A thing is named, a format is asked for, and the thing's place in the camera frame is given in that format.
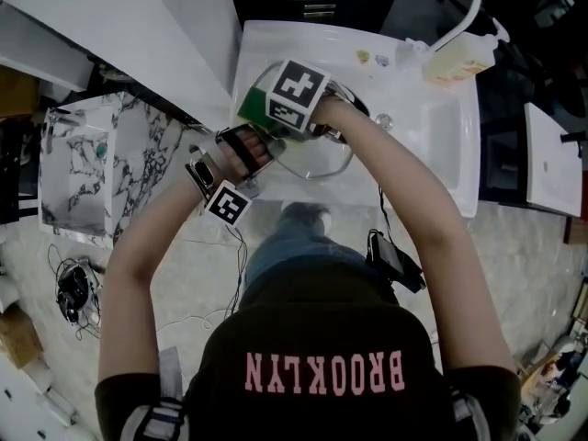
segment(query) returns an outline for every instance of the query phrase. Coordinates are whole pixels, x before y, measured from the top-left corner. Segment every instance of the white sink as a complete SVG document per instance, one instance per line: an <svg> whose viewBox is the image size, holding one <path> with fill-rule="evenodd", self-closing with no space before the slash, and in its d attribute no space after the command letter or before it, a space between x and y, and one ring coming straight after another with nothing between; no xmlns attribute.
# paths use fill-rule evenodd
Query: white sink
<svg viewBox="0 0 588 441"><path fill-rule="evenodd" d="M397 69L400 41L349 28L311 23L245 23L233 92L233 125L243 98L271 63L301 59L323 68L351 89L376 120L392 119L390 134L417 155L446 186L464 217L474 217L480 182L480 113L475 80L452 88L423 81L420 68ZM358 51L368 54L362 63ZM326 162L340 162L341 147L322 141ZM278 164L259 177L261 198L376 206L378 186L356 159L322 181L297 178Z"/></svg>

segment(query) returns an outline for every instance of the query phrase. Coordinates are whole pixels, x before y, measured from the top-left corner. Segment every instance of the shoe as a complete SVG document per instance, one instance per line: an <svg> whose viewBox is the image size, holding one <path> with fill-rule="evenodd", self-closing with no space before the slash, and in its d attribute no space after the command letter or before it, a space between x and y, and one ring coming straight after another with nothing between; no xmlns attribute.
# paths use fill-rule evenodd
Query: shoe
<svg viewBox="0 0 588 441"><path fill-rule="evenodd" d="M282 206L280 208L280 212L283 213L286 208L288 208L289 206L291 206L292 204L297 204L295 201L284 201L282 203ZM329 212L329 210L320 204L306 204L306 203L298 203L298 204L302 204L304 206L307 206L309 208L309 210L315 209L316 212L318 212L318 219L319 221L322 222L322 228L324 229L324 235L327 235L329 233L329 231L331 230L331 227L333 226L333 216L331 215L331 212Z"/></svg>

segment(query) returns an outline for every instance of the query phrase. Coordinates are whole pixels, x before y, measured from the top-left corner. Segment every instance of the jeans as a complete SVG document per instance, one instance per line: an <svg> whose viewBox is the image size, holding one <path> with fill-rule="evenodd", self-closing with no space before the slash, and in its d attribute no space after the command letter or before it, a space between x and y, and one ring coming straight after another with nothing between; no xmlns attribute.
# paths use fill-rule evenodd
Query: jeans
<svg viewBox="0 0 588 441"><path fill-rule="evenodd" d="M301 256L334 257L369 274L376 272L366 265L366 258L349 247L324 236L319 219L324 209L318 205L293 203L284 209L276 231L257 248L245 270L245 289L271 267Z"/></svg>

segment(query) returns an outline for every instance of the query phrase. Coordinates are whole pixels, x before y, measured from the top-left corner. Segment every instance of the marble countertop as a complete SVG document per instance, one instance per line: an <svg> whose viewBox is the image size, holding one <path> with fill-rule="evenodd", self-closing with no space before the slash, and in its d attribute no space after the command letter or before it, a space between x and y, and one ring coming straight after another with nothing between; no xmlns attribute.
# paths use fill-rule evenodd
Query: marble countertop
<svg viewBox="0 0 588 441"><path fill-rule="evenodd" d="M112 248L132 217L182 174L201 134L124 92L61 109L71 114L41 141L40 228Z"/></svg>

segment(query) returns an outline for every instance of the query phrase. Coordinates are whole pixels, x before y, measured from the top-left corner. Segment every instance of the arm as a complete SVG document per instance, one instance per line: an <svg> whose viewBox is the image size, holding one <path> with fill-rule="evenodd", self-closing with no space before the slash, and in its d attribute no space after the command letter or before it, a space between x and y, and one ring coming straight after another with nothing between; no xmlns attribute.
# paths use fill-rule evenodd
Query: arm
<svg viewBox="0 0 588 441"><path fill-rule="evenodd" d="M497 366L514 371L476 249L446 188L351 105L327 98L313 120L343 133L411 235L435 312L444 368Z"/></svg>
<svg viewBox="0 0 588 441"><path fill-rule="evenodd" d="M260 166L269 161L265 146L253 133L238 135ZM223 142L219 147L237 175L245 176L248 171L235 152ZM209 166L219 184L221 172L214 164ZM182 173L132 221L112 251L102 292L98 380L159 373L151 280L180 227L202 199Z"/></svg>

